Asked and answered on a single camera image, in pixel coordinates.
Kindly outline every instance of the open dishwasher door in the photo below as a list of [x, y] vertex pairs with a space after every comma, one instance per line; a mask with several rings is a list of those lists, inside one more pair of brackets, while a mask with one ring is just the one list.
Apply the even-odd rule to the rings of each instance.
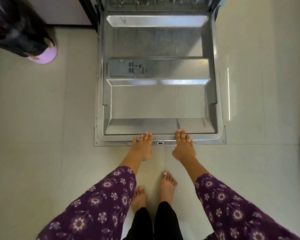
[[153, 134], [225, 144], [215, 20], [225, 0], [80, 0], [98, 32], [95, 146]]

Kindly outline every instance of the pink object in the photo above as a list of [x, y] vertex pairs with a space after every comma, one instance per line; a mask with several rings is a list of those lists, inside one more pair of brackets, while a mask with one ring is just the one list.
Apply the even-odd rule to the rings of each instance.
[[49, 62], [52, 62], [58, 53], [58, 48], [57, 48], [57, 44], [53, 45], [50, 42], [50, 47], [51, 48], [47, 48], [41, 55], [38, 56], [29, 56], [27, 57], [27, 59], [32, 60], [35, 63], [38, 64], [47, 64]]

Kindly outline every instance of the black pants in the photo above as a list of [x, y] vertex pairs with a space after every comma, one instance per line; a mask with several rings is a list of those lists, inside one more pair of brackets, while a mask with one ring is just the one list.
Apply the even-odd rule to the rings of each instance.
[[176, 213], [166, 201], [161, 202], [154, 221], [154, 234], [151, 218], [146, 208], [137, 210], [132, 226], [124, 240], [183, 240]]

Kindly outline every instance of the leg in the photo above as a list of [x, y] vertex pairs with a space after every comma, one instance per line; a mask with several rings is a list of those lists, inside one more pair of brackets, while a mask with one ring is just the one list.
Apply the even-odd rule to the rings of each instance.
[[183, 240], [172, 199], [177, 182], [171, 174], [164, 172], [160, 185], [160, 204], [154, 221], [155, 240]]
[[146, 193], [142, 186], [136, 188], [136, 192], [131, 202], [134, 212], [132, 226], [128, 231], [125, 240], [153, 240], [151, 218], [146, 208]]

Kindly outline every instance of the foot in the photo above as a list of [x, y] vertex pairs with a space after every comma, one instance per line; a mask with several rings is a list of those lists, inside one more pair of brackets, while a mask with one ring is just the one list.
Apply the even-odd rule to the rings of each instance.
[[177, 184], [177, 181], [170, 173], [164, 172], [162, 174], [160, 184], [160, 203], [166, 201], [172, 205], [173, 194]]
[[143, 186], [136, 187], [131, 201], [131, 208], [135, 214], [142, 207], [147, 207], [146, 192]]

